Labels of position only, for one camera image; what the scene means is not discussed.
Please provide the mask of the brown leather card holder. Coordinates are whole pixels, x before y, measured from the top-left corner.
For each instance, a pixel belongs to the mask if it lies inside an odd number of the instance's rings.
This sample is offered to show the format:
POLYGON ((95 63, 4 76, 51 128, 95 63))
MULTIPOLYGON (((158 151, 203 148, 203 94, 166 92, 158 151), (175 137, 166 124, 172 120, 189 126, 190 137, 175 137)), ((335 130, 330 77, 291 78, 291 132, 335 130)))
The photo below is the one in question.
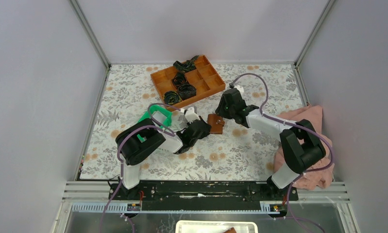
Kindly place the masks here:
POLYGON ((207 124, 211 126, 210 134, 223 134, 225 121, 217 114, 209 114, 207 117, 207 124))

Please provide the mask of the green plastic card box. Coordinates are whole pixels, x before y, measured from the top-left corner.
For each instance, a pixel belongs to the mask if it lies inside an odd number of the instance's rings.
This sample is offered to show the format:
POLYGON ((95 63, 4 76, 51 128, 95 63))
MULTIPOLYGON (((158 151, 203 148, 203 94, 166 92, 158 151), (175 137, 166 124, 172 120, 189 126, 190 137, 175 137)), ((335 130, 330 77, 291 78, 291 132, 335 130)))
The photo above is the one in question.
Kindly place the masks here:
MULTIPOLYGON (((170 111, 168 111, 167 109, 165 109, 165 108, 163 108, 163 107, 161 107, 159 105, 153 105, 150 108, 149 112, 154 117, 154 119, 156 119, 157 121, 159 121, 163 125, 165 125, 167 127, 171 126, 171 123, 172 123, 172 119, 171 119, 172 113, 170 111)), ((138 122, 141 122, 144 119, 150 118, 149 112, 146 111, 144 113, 144 115, 139 119, 138 122)))

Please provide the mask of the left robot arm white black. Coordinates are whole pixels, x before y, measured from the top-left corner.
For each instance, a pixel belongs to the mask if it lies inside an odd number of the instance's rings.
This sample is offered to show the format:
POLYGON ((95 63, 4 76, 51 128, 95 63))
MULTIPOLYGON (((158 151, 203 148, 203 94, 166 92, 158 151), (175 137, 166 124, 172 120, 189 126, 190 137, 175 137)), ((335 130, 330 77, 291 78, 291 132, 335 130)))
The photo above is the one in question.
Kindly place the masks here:
POLYGON ((141 163, 158 149, 173 154, 182 154, 192 148, 198 140, 210 135, 211 125, 197 114, 196 107, 175 108, 187 120, 187 126, 174 132, 165 124, 170 117, 167 110, 151 111, 155 104, 148 107, 148 118, 141 120, 115 139, 117 159, 120 161, 120 193, 128 200, 138 195, 141 163))

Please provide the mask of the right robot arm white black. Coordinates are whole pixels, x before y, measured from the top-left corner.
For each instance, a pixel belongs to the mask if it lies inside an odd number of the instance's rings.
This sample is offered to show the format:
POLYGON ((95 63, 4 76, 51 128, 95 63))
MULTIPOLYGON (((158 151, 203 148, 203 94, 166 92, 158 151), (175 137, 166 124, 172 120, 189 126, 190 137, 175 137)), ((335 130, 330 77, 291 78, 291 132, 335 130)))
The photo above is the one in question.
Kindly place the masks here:
POLYGON ((280 199, 286 193, 285 187, 326 155, 310 121, 287 121, 264 114, 257 106, 247 105, 236 88, 223 92, 216 114, 280 141, 285 163, 268 178, 266 187, 268 197, 273 200, 280 199))

